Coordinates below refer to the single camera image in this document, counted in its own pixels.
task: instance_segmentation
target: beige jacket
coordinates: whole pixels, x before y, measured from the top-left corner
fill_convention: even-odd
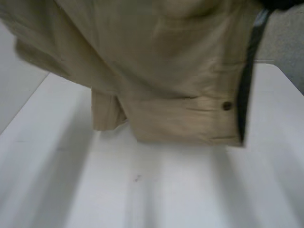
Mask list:
[[[93,124],[240,145],[236,96],[255,0],[0,0],[19,56],[92,88]]]

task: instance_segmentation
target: dark trim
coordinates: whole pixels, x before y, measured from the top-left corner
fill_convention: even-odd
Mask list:
[[[247,63],[243,70],[238,94],[237,94],[237,121],[238,121],[238,131],[243,142],[245,139],[246,133],[246,121],[247,121],[247,109],[248,102],[250,98],[250,88],[252,82],[252,71],[254,66],[255,56],[259,47],[259,44],[262,40],[265,27],[270,16],[271,12],[268,10],[263,10],[257,16],[254,23],[254,27],[251,33],[251,38],[249,46],[247,49]]]

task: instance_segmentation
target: white table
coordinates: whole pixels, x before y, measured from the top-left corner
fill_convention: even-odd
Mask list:
[[[247,148],[91,130],[90,90],[50,74],[0,135],[1,228],[304,227],[304,97],[259,64]]]

